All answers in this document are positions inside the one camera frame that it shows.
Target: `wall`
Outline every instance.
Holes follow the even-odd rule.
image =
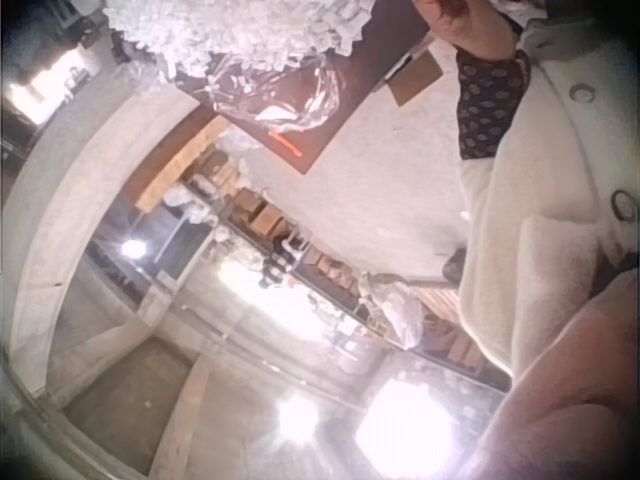
[[[2,337],[29,391],[45,386],[55,322],[98,222],[138,164],[195,106],[174,87],[134,94],[122,70],[105,72],[34,147],[3,212],[2,252]]]
[[[125,323],[123,318],[109,315],[98,298],[90,295],[77,277],[71,280],[53,334],[52,357]]]

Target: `ceiling light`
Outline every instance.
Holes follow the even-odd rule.
[[[288,440],[304,444],[313,438],[318,425],[315,405],[299,396],[280,404],[280,433]]]
[[[392,380],[371,404],[356,443],[386,478],[429,477],[450,460],[451,419],[426,386]]]
[[[146,255],[147,244],[142,240],[127,240],[122,244],[120,251],[125,257],[137,260]]]

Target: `wooden beam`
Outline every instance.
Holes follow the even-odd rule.
[[[136,208],[151,212],[167,189],[228,125],[211,108],[199,106],[151,151],[125,184],[124,194]]]

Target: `plastic bag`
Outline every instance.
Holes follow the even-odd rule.
[[[338,72],[322,54],[282,72],[243,68],[240,59],[226,55],[207,81],[216,111],[274,132],[315,128],[340,106]]]
[[[400,344],[409,350],[420,343],[423,335],[422,302],[406,285],[395,282],[371,282],[367,275],[360,279],[360,291],[369,295],[393,326]]]
[[[174,183],[169,187],[166,193],[162,196],[162,200],[169,207],[178,207],[189,203],[193,199],[191,192],[180,183]]]

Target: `white fabric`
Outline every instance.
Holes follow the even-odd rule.
[[[520,378],[589,299],[598,263],[594,225],[532,215],[522,224],[512,370]]]
[[[549,70],[547,64],[534,67],[496,158],[461,164],[472,222],[460,290],[462,322],[489,359],[512,375],[519,376],[584,304],[578,291],[592,281],[595,245],[613,262],[637,245],[609,206],[615,188],[639,193],[637,127],[629,113],[637,93],[626,105],[624,96],[606,93],[620,83],[620,71],[607,65],[617,58],[612,48],[553,63]],[[595,86],[593,103],[572,105],[568,85],[577,83]],[[621,126],[620,118],[630,125]],[[584,263],[555,268],[563,253],[563,261]],[[539,303],[536,298],[548,293],[545,284],[563,290]],[[525,324],[534,318],[536,327]]]

